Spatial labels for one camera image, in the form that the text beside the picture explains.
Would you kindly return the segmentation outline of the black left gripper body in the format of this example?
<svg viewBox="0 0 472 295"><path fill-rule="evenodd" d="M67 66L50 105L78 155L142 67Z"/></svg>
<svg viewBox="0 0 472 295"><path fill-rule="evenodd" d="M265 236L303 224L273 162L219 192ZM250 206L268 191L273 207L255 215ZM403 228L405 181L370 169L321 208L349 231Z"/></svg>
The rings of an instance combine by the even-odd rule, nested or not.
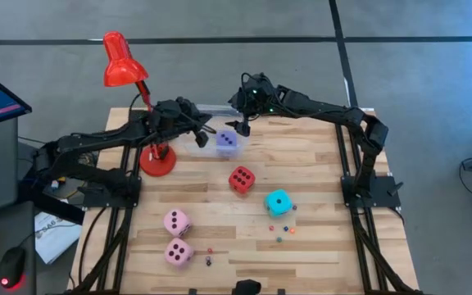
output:
<svg viewBox="0 0 472 295"><path fill-rule="evenodd" d="M152 130L159 134L202 132L202 116L197 106L186 98L159 101L152 107Z"/></svg>

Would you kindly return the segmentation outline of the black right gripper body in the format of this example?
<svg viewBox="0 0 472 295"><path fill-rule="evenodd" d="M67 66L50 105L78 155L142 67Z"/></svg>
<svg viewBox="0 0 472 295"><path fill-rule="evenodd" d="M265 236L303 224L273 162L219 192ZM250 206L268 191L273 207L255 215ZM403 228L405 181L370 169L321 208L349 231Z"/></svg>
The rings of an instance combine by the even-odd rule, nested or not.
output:
<svg viewBox="0 0 472 295"><path fill-rule="evenodd" d="M277 94L278 90L264 73L251 75L243 72L238 91L231 97L229 104L244 118L255 120L258 116L277 113Z"/></svg>

